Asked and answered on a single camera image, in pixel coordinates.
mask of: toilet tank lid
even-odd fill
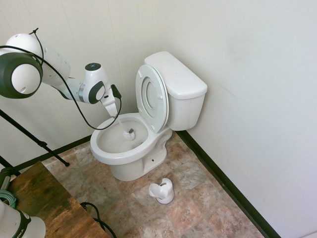
[[[167,51],[155,53],[144,60],[161,75],[169,95],[178,100],[199,97],[207,85],[181,61]]]

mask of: toilet tank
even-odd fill
[[[203,106],[207,85],[169,52],[158,52],[144,60],[161,75],[168,92],[172,130],[187,130],[196,125]]]

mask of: tile floor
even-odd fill
[[[130,182],[115,179],[95,160],[88,142],[60,155],[69,167],[54,158],[43,164],[78,202],[95,204],[119,238],[263,238],[175,132],[166,147],[164,163]],[[162,178],[175,191],[167,205],[148,194]]]

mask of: toilet base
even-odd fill
[[[155,147],[143,158],[124,165],[110,165],[112,175],[121,181],[132,181],[147,174],[152,169],[164,162],[167,150],[166,141],[172,136],[172,130],[164,133]]]
[[[164,162],[167,155],[165,147],[153,156],[143,157],[125,165],[110,165],[112,175],[121,181],[132,181],[147,174]]]

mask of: power cord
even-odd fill
[[[105,222],[103,222],[103,221],[100,219],[99,210],[98,210],[98,208],[97,208],[94,204],[92,204],[92,203],[90,203],[90,202],[82,202],[82,203],[80,203],[80,205],[81,205],[85,210],[86,210],[86,208],[87,208],[86,205],[92,206],[92,207],[96,210],[96,213],[97,213],[97,218],[94,218],[94,220],[95,220],[96,222],[99,222],[101,228],[102,228],[104,231],[105,231],[105,228],[104,228],[104,226],[105,226],[105,227],[110,231],[110,233],[112,234],[113,238],[116,238],[116,237],[117,237],[117,236],[115,235],[115,233],[113,232],[113,230],[112,230]]]
[[[6,200],[3,202],[8,201],[10,207],[15,207],[16,198],[9,191],[0,189],[0,198],[5,198]]]
[[[41,44],[41,42],[40,42],[40,40],[39,40],[39,38],[38,38],[37,36],[36,36],[36,38],[37,38],[37,40],[38,40],[38,42],[39,42],[39,44],[40,44],[40,46],[41,46],[42,54],[43,54],[43,57],[44,57],[42,44]],[[71,92],[69,86],[67,85],[66,80],[63,78],[63,76],[62,76],[50,63],[48,63],[43,57],[40,57],[40,56],[36,55],[36,54],[33,53],[33,52],[27,51],[27,50],[22,49],[22,48],[19,48],[19,47],[15,47],[15,46],[0,46],[0,49],[2,49],[2,48],[11,48],[11,49],[23,51],[23,52],[28,53],[28,54],[32,54],[32,55],[34,55],[34,57],[40,59],[40,60],[42,61],[42,64],[43,64],[43,62],[46,63],[46,64],[62,79],[62,81],[64,82],[64,84],[65,84],[65,86],[66,86],[66,88],[67,88],[67,90],[68,90],[69,93],[70,93],[70,96],[72,97],[73,101],[75,102],[76,107],[77,107],[77,109],[78,109],[80,115],[83,117],[85,123],[86,123],[89,127],[91,127],[92,129],[95,129],[95,130],[104,130],[104,129],[107,129],[107,128],[110,127],[110,126],[115,122],[115,120],[118,118],[118,116],[119,116],[119,114],[120,114],[120,112],[121,112],[121,107],[122,107],[121,95],[120,95],[120,93],[119,93],[118,90],[114,90],[114,91],[117,92],[117,94],[115,94],[115,92],[114,92],[114,94],[113,94],[114,97],[116,97],[116,98],[118,98],[118,99],[120,100],[120,108],[119,108],[118,114],[115,116],[114,120],[113,120],[108,126],[106,126],[106,127],[104,127],[104,128],[95,128],[95,127],[93,127],[92,125],[90,125],[89,122],[87,121],[87,119],[85,118],[85,116],[84,116],[84,114],[82,113],[82,111],[81,111],[81,109],[80,109],[80,107],[79,107],[79,105],[78,105],[78,103],[77,103],[77,101],[76,101],[74,95],[72,94],[72,92]]]

